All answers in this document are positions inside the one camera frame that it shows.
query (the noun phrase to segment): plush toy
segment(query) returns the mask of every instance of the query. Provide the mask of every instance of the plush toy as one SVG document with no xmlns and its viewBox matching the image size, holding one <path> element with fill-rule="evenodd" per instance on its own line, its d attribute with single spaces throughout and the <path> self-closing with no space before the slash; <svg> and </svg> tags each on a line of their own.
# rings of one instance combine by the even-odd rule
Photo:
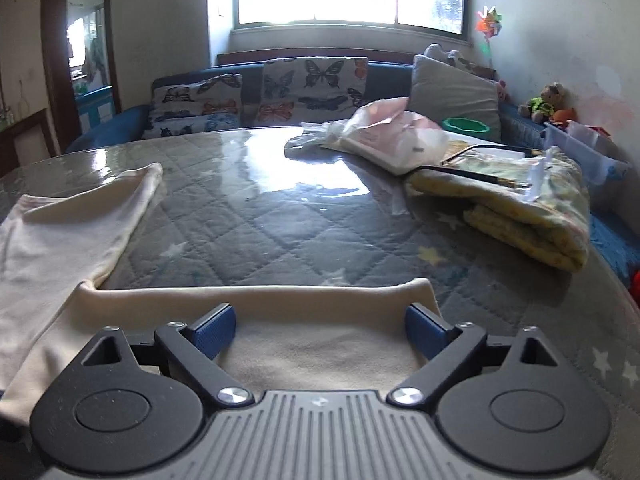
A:
<svg viewBox="0 0 640 480">
<path fill-rule="evenodd" d="M 492 81 L 498 90 L 498 101 L 501 103 L 508 103 L 511 100 L 509 93 L 507 92 L 507 83 L 500 79 L 500 81 Z"/>
<path fill-rule="evenodd" d="M 568 125 L 569 121 L 577 121 L 578 114 L 576 113 L 574 108 L 569 108 L 567 110 L 556 110 L 556 113 L 551 116 L 551 124 L 564 130 Z"/>
<path fill-rule="evenodd" d="M 540 97 L 534 97 L 527 104 L 520 105 L 518 113 L 536 124 L 542 124 L 548 121 L 556 110 L 564 109 L 565 94 L 564 87 L 560 83 L 547 85 L 540 92 Z"/>
<path fill-rule="evenodd" d="M 424 51 L 424 55 L 431 59 L 435 59 L 436 61 L 447 63 L 455 68 L 459 68 L 460 70 L 464 70 L 465 72 L 469 72 L 471 74 L 474 72 L 475 63 L 471 63 L 466 60 L 458 50 L 445 52 L 440 44 L 433 43 L 427 47 L 427 50 Z"/>
</svg>

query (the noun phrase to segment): beige cloth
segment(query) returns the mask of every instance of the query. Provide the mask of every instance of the beige cloth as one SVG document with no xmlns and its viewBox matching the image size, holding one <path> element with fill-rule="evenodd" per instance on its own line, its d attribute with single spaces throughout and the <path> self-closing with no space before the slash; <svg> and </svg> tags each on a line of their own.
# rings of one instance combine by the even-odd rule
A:
<svg viewBox="0 0 640 480">
<path fill-rule="evenodd" d="M 69 198 L 20 197 L 0 225 L 0 390 L 76 285 L 108 277 L 161 179 L 151 164 Z"/>
<path fill-rule="evenodd" d="M 11 382 L 0 416 L 27 424 L 44 390 L 101 327 L 150 331 L 195 320 L 222 302 L 235 307 L 238 328 L 218 363 L 256 394 L 268 388 L 385 394 L 424 364 L 406 340 L 404 312 L 412 302 L 438 312 L 425 279 L 383 288 L 97 290 L 160 177 L 161 168 L 151 165 L 69 199 L 26 197 L 2 224 L 0 337 L 8 342 L 0 368 Z"/>
</svg>

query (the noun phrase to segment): green bowl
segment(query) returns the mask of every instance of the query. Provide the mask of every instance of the green bowl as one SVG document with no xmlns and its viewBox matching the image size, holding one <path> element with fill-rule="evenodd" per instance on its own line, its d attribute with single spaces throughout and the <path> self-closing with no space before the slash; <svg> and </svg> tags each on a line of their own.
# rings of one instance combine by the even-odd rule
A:
<svg viewBox="0 0 640 480">
<path fill-rule="evenodd" d="M 486 139 L 489 136 L 491 128 L 480 121 L 465 119 L 464 117 L 450 117 L 442 121 L 442 127 L 448 132 L 462 134 L 471 137 L 479 137 Z"/>
</svg>

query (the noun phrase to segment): folded yellow blanket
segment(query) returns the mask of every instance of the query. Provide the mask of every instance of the folded yellow blanket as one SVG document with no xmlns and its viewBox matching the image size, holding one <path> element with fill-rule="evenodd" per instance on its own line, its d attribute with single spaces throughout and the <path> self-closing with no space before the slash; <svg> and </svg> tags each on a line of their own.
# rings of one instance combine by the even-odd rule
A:
<svg viewBox="0 0 640 480">
<path fill-rule="evenodd" d="M 540 196 L 470 178 L 422 170 L 409 183 L 420 192 L 468 198 L 476 206 L 464 213 L 476 229 L 516 247 L 547 265 L 577 272 L 589 254 L 589 195 L 578 165 L 552 147 Z M 480 150 L 463 153 L 448 166 L 527 183 L 529 168 L 544 156 L 504 158 Z"/>
</svg>

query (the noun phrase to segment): gray quilted mattress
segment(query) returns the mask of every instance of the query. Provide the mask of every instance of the gray quilted mattress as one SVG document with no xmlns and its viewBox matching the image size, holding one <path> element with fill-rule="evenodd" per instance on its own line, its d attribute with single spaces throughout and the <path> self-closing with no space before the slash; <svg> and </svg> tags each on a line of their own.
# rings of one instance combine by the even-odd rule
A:
<svg viewBox="0 0 640 480">
<path fill-rule="evenodd" d="M 161 187 L 104 288 L 381 286 L 427 277 L 449 322 L 495 335 L 541 327 L 610 408 L 597 471 L 638 478 L 638 311 L 597 253 L 576 275 L 546 267 L 467 226 L 464 203 L 409 197 L 361 159 L 322 149 L 285 158 L 284 143 L 300 132 L 193 134 L 46 160 L 0 180 L 0 218 L 23 193 L 68 196 L 160 162 Z M 7 453 L 1 444 L 0 462 Z M 33 457 L 11 453 L 20 464 L 7 478 L 30 478 Z"/>
</svg>

